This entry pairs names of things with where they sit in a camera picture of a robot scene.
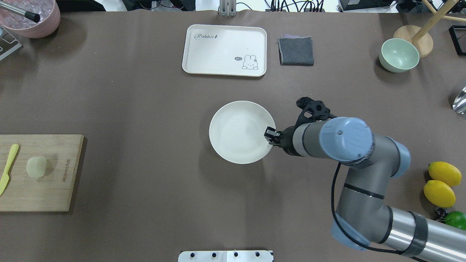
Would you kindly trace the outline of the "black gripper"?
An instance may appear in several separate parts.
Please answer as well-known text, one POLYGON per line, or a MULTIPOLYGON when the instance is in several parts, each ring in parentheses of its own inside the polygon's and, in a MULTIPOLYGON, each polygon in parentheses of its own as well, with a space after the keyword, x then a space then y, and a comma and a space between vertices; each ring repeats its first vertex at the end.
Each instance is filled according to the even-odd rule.
POLYGON ((296 129, 303 124, 310 124, 317 121, 326 121, 336 118, 331 114, 331 110, 325 106, 321 100, 313 100, 310 97, 301 97, 296 101, 296 105, 302 111, 299 114, 294 126, 289 126, 283 131, 277 131, 275 128, 267 127, 264 133, 268 144, 279 146, 285 153, 291 156, 300 156, 293 146, 293 134, 296 129))

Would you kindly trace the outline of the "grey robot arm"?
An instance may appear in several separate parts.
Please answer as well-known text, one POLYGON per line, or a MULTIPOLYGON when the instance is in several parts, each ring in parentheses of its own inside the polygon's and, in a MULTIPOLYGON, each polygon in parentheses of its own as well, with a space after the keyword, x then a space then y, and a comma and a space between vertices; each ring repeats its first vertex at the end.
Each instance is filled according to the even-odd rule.
POLYGON ((333 237, 348 247, 418 262, 464 262, 465 231, 384 204, 391 178, 411 156, 403 144, 373 133, 360 118, 337 117, 324 103, 302 97, 296 123, 265 129, 265 139, 291 156, 338 162, 331 186, 333 237))

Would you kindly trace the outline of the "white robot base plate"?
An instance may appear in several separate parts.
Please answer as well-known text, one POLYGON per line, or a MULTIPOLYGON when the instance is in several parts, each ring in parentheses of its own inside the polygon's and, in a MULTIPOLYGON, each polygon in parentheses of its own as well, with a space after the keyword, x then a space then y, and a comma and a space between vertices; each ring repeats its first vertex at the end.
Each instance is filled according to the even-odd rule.
POLYGON ((274 262, 274 255, 268 250, 183 251, 178 262, 274 262))

